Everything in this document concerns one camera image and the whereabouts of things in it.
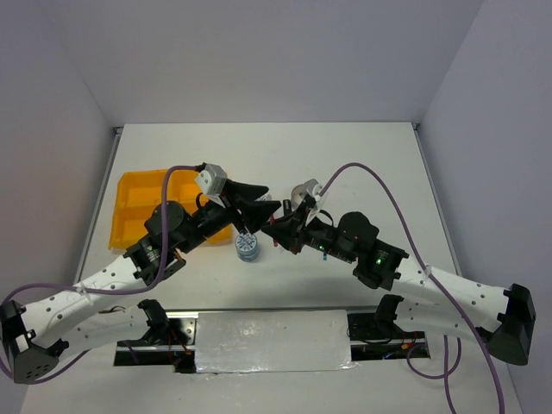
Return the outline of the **red gel pen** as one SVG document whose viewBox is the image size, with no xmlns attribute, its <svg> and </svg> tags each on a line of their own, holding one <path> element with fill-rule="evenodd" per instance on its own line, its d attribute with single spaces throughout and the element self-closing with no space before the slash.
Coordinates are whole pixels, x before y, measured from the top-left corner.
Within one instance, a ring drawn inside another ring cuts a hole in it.
<svg viewBox="0 0 552 414">
<path fill-rule="evenodd" d="M 225 209 L 231 215 L 231 222 L 236 230 L 241 234 L 250 233 L 248 215 L 243 211 L 243 207 L 248 200 L 240 195 L 232 195 L 229 193 L 223 194 L 222 200 L 225 204 Z"/>
</svg>

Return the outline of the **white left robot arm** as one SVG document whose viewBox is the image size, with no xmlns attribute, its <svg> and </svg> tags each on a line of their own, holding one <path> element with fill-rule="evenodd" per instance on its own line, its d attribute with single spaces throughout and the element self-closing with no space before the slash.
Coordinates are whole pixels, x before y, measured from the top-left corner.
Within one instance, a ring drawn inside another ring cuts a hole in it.
<svg viewBox="0 0 552 414">
<path fill-rule="evenodd" d="M 281 206 L 264 198 L 263 185 L 227 180 L 217 189 L 192 214 L 163 193 L 145 222 L 146 235 L 109 265 L 75 285 L 45 284 L 53 294 L 33 303 L 7 297 L 1 304 L 3 373 L 17 384 L 37 385 L 63 373 L 59 363 L 65 358 L 77 362 L 110 342 L 182 342 L 157 300 L 143 299 L 123 310 L 118 303 L 172 277 L 185 266 L 184 254 L 219 230 L 232 225 L 255 233 Z"/>
</svg>

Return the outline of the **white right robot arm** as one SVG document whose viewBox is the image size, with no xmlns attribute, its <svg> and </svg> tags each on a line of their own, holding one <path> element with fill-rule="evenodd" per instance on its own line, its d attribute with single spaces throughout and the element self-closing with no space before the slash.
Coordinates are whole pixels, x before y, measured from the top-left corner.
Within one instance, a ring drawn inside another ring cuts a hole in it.
<svg viewBox="0 0 552 414">
<path fill-rule="evenodd" d="M 309 218 L 307 203 L 263 227 L 282 248 L 299 254 L 304 247 L 354 264 L 353 275 L 385 295 L 375 328 L 384 337 L 423 331 L 482 342 L 500 361 L 525 366 L 536 310 L 522 285 L 485 285 L 434 267 L 422 267 L 401 248 L 379 240 L 379 230 L 358 211 L 336 226 Z"/>
</svg>

